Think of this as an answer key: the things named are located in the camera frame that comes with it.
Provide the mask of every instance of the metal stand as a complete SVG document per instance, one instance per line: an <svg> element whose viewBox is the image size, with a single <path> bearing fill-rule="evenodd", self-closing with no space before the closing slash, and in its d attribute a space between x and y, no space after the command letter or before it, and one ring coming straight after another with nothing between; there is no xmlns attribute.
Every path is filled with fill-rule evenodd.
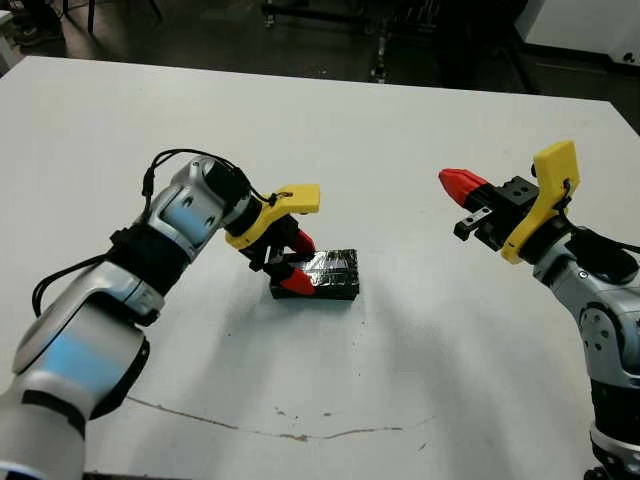
<svg viewBox="0 0 640 480"><path fill-rule="evenodd" d="M273 3L273 0L265 0L265 2L262 4L262 13L264 14L264 24L266 28L271 28L274 25L276 21L276 15L313 18L316 20L324 20L327 22L350 23L362 25L364 27L369 23L369 20L365 17L365 11L366 0L358 0L358 6L353 14L314 10L303 6L280 6L275 5Z"/></svg>
<svg viewBox="0 0 640 480"><path fill-rule="evenodd" d="M158 4L156 4L155 0L148 0L151 8L153 9L153 13L155 13L156 17L159 21L162 21L162 12L158 8ZM62 0L62 13L67 15L69 13L69 0ZM89 33L93 34L93 24L94 18L96 14L96 0L89 0L89 16L87 19L87 30Z"/></svg>
<svg viewBox="0 0 640 480"><path fill-rule="evenodd" d="M385 55L392 37L428 37L435 29L440 1L421 0L409 3L403 5L403 8L390 19L382 22L378 34L378 49L369 72L372 82L385 83L387 80Z"/></svg>

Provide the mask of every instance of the black box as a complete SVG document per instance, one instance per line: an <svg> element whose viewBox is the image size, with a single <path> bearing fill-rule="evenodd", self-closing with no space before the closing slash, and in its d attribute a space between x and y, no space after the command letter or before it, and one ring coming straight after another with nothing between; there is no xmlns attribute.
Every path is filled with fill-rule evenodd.
<svg viewBox="0 0 640 480"><path fill-rule="evenodd" d="M312 256L288 253L283 261L297 267L311 277L316 288L314 295L300 295L271 281L273 298L327 298L353 300L360 292L358 255L355 250L327 250Z"/></svg>

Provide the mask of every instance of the gray robot arm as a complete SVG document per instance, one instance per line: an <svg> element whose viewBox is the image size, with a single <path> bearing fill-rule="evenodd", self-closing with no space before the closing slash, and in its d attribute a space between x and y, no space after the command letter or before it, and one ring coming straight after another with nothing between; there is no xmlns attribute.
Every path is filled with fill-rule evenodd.
<svg viewBox="0 0 640 480"><path fill-rule="evenodd" d="M608 262L613 271L592 271L576 252L576 237L560 238L534 266L571 313L584 348L595 422L593 453L604 466L585 478L640 478L640 275L629 255ZM610 257L607 246L589 248Z"/></svg>
<svg viewBox="0 0 640 480"><path fill-rule="evenodd" d="M0 396L0 478L82 477L86 422L122 403L149 356L139 327L155 321L219 228L247 230L263 204L239 169L214 156L193 158L153 202L149 177L142 216L112 236L114 247L77 275L18 347L15 378ZM287 217L279 222L295 234ZM271 227L270 238L279 231Z"/></svg>
<svg viewBox="0 0 640 480"><path fill-rule="evenodd" d="M578 179L573 144L541 152L535 167L544 169L540 189L521 177L494 186L468 170L440 172L447 193L471 212L454 234L467 240L474 233L507 259L520 242L518 259L534 266L534 277L569 310L582 338L595 412L591 443L602 463L585 480L640 479L640 275L629 253L640 248L566 217ZM523 228L528 236L514 235Z"/></svg>

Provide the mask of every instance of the table surface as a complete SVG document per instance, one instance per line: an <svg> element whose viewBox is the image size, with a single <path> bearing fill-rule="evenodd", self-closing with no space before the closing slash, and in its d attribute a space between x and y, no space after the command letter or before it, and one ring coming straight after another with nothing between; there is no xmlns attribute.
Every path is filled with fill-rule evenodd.
<svg viewBox="0 0 640 480"><path fill-rule="evenodd" d="M131 398L91 422L87 470L539 480L594 465L572 318L529 266L452 235L464 213L437 172L501 183L573 139L573 219L637 241L618 206L638 201L640 139L609 103L27 58L0 80L0 104L12 112L0 117L2 388L32 287L107 249L166 148L223 155L263 191L320 183L303 228L359 254L353 303L275 301L215 237L145 330L151 359Z"/></svg>

